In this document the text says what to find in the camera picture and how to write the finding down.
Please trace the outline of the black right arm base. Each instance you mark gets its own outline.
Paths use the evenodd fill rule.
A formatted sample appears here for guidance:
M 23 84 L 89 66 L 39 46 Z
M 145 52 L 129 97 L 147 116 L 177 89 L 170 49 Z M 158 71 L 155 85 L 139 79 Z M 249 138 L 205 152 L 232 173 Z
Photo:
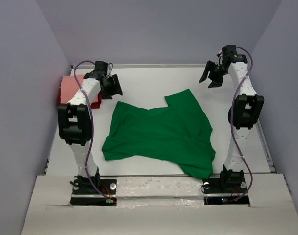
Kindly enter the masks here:
M 219 178 L 206 179 L 200 190 L 204 194 L 204 204 L 207 206 L 220 206 L 220 205 L 250 205 L 248 194 L 240 197 L 247 189 L 245 180 L 236 186 L 228 186 L 222 188 L 219 186 Z

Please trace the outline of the green t shirt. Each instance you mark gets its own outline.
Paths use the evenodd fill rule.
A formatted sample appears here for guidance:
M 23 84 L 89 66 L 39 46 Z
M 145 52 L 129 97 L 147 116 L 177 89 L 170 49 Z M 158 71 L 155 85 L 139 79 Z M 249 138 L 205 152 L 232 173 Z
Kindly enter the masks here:
M 107 161 L 133 156 L 177 164 L 184 174 L 213 174 L 212 126 L 191 90 L 164 97 L 166 107 L 145 109 L 117 102 L 102 152 Z

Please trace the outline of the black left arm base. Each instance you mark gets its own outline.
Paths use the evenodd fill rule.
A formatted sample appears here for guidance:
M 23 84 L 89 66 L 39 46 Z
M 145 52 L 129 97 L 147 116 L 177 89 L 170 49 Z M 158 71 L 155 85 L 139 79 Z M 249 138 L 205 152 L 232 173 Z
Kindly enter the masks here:
M 73 187 L 70 204 L 73 206 L 115 206 L 117 204 L 117 179 L 101 178 L 100 181 L 99 193 L 89 181 L 82 183 L 79 187 L 79 179 L 75 177 L 73 181 L 70 181 Z

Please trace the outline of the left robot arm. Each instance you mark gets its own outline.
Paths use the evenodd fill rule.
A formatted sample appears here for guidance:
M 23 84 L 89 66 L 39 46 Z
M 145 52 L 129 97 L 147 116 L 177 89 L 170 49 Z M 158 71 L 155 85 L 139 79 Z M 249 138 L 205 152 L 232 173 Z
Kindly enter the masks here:
M 117 75 L 111 74 L 111 63 L 95 61 L 93 65 L 94 69 L 85 74 L 82 81 L 74 76 L 78 91 L 68 102 L 58 105 L 58 131 L 72 150 L 77 164 L 77 179 L 71 182 L 73 187 L 85 193 L 103 195 L 99 168 L 91 153 L 94 138 L 91 104 L 98 95 L 102 99 L 112 99 L 116 94 L 122 95 L 123 91 Z

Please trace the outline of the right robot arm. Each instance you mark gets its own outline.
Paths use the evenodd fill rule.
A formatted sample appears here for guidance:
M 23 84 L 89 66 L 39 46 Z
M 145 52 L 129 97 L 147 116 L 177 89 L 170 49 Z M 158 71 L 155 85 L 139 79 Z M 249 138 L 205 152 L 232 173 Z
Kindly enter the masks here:
M 245 196 L 248 187 L 244 186 L 245 145 L 249 132 L 257 123 L 264 105 L 264 97 L 258 95 L 251 83 L 249 74 L 253 59 L 249 52 L 239 54 L 239 47 L 226 45 L 217 54 L 217 62 L 208 61 L 199 82 L 210 79 L 209 88 L 222 86 L 224 76 L 229 75 L 235 89 L 228 111 L 231 139 L 228 155 L 218 178 L 207 179 L 201 190 L 205 194 L 238 193 Z

